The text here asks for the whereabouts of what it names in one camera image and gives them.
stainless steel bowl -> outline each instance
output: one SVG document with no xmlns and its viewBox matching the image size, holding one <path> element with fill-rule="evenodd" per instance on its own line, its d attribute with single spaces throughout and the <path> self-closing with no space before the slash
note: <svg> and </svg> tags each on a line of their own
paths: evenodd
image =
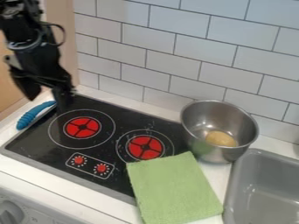
<svg viewBox="0 0 299 224">
<path fill-rule="evenodd" d="M 203 160 L 213 163 L 232 163 L 237 160 L 259 135 L 256 121 L 243 109 L 222 101 L 196 101 L 181 113 L 184 138 L 191 151 Z M 227 133 L 236 141 L 236 147 L 207 143 L 211 130 Z"/>
</svg>

toy stove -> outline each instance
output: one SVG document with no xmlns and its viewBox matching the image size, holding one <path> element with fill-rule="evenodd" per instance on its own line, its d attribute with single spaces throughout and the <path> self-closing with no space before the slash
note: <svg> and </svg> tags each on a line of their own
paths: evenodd
<svg viewBox="0 0 299 224">
<path fill-rule="evenodd" d="M 3 154 L 134 203 L 126 163 L 184 152 L 181 125 L 76 95 L 65 113 L 51 109 Z"/>
</svg>

white tile wall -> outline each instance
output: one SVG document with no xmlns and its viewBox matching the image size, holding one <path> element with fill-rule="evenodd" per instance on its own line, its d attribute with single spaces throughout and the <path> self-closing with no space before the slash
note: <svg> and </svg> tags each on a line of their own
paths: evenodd
<svg viewBox="0 0 299 224">
<path fill-rule="evenodd" d="M 167 91 L 170 76 L 135 66 L 122 65 L 122 79 L 145 87 Z"/>
<path fill-rule="evenodd" d="M 179 95 L 165 93 L 152 88 L 145 88 L 143 101 L 162 108 L 180 111 L 185 105 L 192 102 L 193 100 Z"/>
<path fill-rule="evenodd" d="M 231 66 L 235 45 L 177 35 L 176 55 Z"/>
<path fill-rule="evenodd" d="M 226 66 L 203 63 L 199 80 L 227 88 L 257 94 L 262 74 L 251 73 Z"/>
<path fill-rule="evenodd" d="M 185 59 L 161 52 L 148 51 L 147 68 L 196 80 L 200 61 Z"/>
<path fill-rule="evenodd" d="M 253 117 L 258 123 L 262 135 L 299 144 L 299 126 L 257 115 L 253 115 Z"/>
<path fill-rule="evenodd" d="M 121 63 L 84 53 L 78 53 L 78 67 L 96 74 L 105 74 L 114 78 L 121 77 Z"/>
<path fill-rule="evenodd" d="M 231 102 L 247 112 L 277 120 L 282 119 L 288 106 L 288 103 L 285 101 L 277 101 L 256 94 L 247 94 L 232 89 L 226 91 L 225 101 Z"/>
<path fill-rule="evenodd" d="M 99 56 L 140 67 L 145 66 L 144 49 L 99 39 Z"/>
<path fill-rule="evenodd" d="M 79 81 L 83 86 L 90 88 L 99 88 L 99 75 L 79 70 Z"/>
<path fill-rule="evenodd" d="M 248 0 L 182 0 L 182 10 L 229 18 L 244 18 Z"/>
<path fill-rule="evenodd" d="M 75 28 L 78 33 L 97 38 L 121 40 L 121 24 L 117 22 L 76 14 Z"/>
<path fill-rule="evenodd" d="M 299 125 L 299 105 L 293 103 L 289 104 L 287 114 L 283 121 Z"/>
<path fill-rule="evenodd" d="M 143 87 L 103 75 L 100 76 L 100 90 L 137 101 L 143 99 Z"/>
<path fill-rule="evenodd" d="M 299 1 L 74 0 L 74 11 L 81 84 L 176 111 L 226 100 L 261 134 L 299 144 Z"/>
<path fill-rule="evenodd" d="M 215 87 L 210 84 L 173 76 L 170 82 L 170 92 L 191 99 L 213 99 L 222 101 L 225 89 L 223 87 Z"/>
<path fill-rule="evenodd" d="M 261 85 L 260 95 L 299 103 L 299 82 L 266 76 Z"/>
<path fill-rule="evenodd" d="M 295 81 L 299 80 L 299 58 L 285 54 L 239 47 L 234 66 Z"/>
<path fill-rule="evenodd" d="M 281 28 L 274 50 L 299 56 L 299 31 Z"/>
<path fill-rule="evenodd" d="M 77 51 L 97 55 L 97 39 L 85 35 L 76 34 Z"/>
<path fill-rule="evenodd" d="M 73 0 L 73 10 L 78 13 L 95 16 L 95 0 Z"/>
<path fill-rule="evenodd" d="M 152 6 L 149 27 L 204 38 L 209 16 Z"/>
<path fill-rule="evenodd" d="M 212 17 L 208 38 L 241 46 L 271 50 L 277 32 L 277 26 Z"/>
<path fill-rule="evenodd" d="M 125 44 L 172 53 L 175 34 L 124 24 L 122 40 Z"/>
<path fill-rule="evenodd" d="M 145 4 L 156 4 L 167 6 L 171 8 L 178 8 L 180 0 L 135 0 L 135 2 L 145 3 Z"/>
<path fill-rule="evenodd" d="M 299 28 L 299 3 L 293 0 L 251 0 L 247 19 Z"/>
<path fill-rule="evenodd" d="M 149 6 L 123 0 L 97 0 L 98 17 L 108 18 L 133 25 L 147 25 Z"/>
</svg>

gray sink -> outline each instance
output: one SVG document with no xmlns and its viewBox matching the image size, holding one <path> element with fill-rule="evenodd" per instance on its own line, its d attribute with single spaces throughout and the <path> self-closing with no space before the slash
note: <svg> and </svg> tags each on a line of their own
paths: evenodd
<svg viewBox="0 0 299 224">
<path fill-rule="evenodd" d="M 233 167 L 223 218 L 225 224 L 299 224 L 299 161 L 248 150 Z"/>
</svg>

red burner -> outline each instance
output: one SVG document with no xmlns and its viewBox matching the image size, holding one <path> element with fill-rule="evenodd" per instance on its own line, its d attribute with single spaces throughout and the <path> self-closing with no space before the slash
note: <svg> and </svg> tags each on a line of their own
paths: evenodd
<svg viewBox="0 0 299 224">
<path fill-rule="evenodd" d="M 101 128 L 100 123 L 90 117 L 77 117 L 66 124 L 66 133 L 74 138 L 89 138 L 95 136 Z"/>
<path fill-rule="evenodd" d="M 138 159 L 158 158 L 163 154 L 160 140 L 152 136 L 137 136 L 129 141 L 129 153 Z"/>
</svg>

